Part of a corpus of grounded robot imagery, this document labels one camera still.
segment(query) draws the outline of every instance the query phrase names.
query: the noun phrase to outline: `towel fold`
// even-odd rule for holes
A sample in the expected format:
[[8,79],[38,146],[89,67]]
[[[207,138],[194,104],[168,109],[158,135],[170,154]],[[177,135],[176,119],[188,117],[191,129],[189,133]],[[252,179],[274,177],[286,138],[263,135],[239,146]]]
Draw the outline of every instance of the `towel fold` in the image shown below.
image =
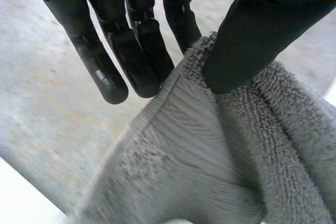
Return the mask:
[[335,107],[278,62],[214,95],[215,39],[186,53],[68,223],[336,223]]

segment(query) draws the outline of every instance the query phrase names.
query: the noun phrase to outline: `concrete floor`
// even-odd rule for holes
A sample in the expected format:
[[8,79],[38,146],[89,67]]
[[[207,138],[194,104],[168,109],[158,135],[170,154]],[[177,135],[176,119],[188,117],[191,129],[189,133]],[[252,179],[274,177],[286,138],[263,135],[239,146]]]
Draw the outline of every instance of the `concrete floor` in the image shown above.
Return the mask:
[[[218,29],[232,1],[193,0],[204,35]],[[155,14],[178,63],[182,54],[162,0],[156,0]],[[321,93],[336,74],[335,30],[334,11],[278,57]],[[124,104],[104,102],[62,27],[39,0],[0,0],[0,62],[0,156],[67,213],[107,147],[148,100],[130,92]]]

